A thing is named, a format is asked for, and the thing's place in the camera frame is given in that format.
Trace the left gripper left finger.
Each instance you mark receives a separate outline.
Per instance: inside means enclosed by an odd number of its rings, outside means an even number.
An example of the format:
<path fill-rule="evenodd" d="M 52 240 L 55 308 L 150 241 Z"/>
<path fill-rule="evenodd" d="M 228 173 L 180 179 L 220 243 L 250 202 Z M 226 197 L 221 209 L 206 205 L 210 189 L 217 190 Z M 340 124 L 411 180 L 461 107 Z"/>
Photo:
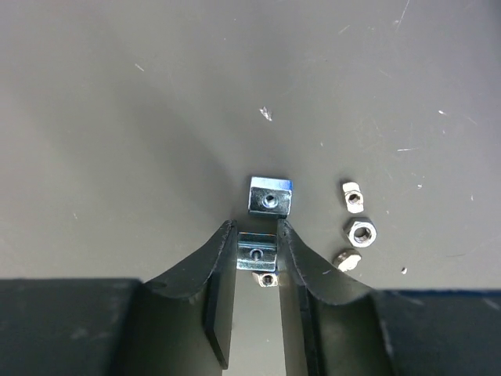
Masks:
<path fill-rule="evenodd" d="M 4 375 L 220 375 L 229 365 L 234 221 L 147 282 L 4 279 Z"/>

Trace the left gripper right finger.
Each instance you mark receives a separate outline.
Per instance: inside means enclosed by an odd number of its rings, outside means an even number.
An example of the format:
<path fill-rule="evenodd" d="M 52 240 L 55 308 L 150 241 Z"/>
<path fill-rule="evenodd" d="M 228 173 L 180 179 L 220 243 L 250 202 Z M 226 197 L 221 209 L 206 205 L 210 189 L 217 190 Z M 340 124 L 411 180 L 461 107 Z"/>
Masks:
<path fill-rule="evenodd" d="M 277 224 L 288 375 L 497 375 L 497 290 L 374 289 Z"/>

